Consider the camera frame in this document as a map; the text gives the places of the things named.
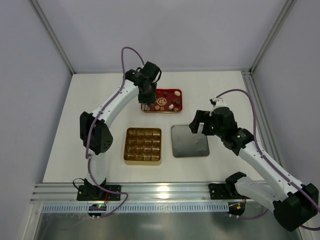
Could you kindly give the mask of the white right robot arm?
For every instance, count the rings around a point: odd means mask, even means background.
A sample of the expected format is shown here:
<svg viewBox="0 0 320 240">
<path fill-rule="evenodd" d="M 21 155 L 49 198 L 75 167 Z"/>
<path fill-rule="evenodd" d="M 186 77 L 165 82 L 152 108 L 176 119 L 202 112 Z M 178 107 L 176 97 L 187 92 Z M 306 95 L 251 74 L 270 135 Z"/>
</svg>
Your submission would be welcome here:
<svg viewBox="0 0 320 240">
<path fill-rule="evenodd" d="M 203 125 L 201 133 L 220 138 L 223 145 L 248 163 L 267 182 L 263 186 L 242 172 L 225 182 L 232 193 L 248 197 L 273 213 L 287 231 L 294 231 L 320 212 L 319 190 L 304 184 L 279 165 L 247 129 L 238 127 L 233 112 L 221 98 L 211 99 L 211 111 L 197 110 L 189 128 L 193 134 Z"/>
</svg>

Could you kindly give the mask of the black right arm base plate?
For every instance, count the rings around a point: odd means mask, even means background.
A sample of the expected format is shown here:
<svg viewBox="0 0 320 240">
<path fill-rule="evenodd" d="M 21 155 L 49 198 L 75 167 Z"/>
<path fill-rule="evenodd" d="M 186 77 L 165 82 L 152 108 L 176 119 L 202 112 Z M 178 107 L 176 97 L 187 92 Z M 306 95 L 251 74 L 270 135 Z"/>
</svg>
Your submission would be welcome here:
<svg viewBox="0 0 320 240">
<path fill-rule="evenodd" d="M 210 183 L 208 185 L 211 200 L 242 199 L 234 183 Z"/>
</svg>

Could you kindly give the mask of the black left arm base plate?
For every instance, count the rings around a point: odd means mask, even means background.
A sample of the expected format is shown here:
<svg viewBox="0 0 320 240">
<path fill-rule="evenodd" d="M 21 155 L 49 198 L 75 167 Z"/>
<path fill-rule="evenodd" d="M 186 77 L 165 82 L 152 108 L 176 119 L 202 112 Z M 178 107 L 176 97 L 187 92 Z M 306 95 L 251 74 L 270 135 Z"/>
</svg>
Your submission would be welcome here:
<svg viewBox="0 0 320 240">
<path fill-rule="evenodd" d="M 80 185 L 77 193 L 77 201 L 119 201 L 121 196 L 109 193 L 93 185 Z"/>
</svg>

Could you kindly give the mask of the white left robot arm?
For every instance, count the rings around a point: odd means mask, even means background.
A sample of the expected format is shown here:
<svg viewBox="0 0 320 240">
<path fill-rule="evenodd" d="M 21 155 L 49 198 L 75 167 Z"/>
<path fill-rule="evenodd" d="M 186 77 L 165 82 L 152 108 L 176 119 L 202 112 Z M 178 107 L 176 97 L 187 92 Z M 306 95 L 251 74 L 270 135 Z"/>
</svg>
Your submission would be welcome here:
<svg viewBox="0 0 320 240">
<path fill-rule="evenodd" d="M 80 139 L 89 164 L 93 161 L 98 165 L 104 163 L 103 155 L 114 140 L 110 131 L 111 124 L 131 100 L 138 98 L 142 105 L 156 102 L 157 82 L 161 75 L 161 69 L 149 61 L 143 67 L 130 69 L 125 72 L 121 85 L 102 106 L 80 115 Z"/>
</svg>

